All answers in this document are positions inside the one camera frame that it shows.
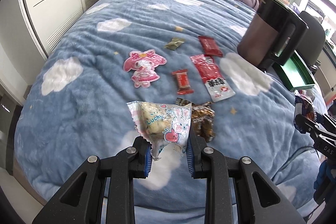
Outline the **blue gloved hand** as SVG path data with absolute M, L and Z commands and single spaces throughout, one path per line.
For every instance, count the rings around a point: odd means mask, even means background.
M 335 192 L 335 160 L 324 160 L 314 182 L 314 200 L 317 204 L 326 203 Z

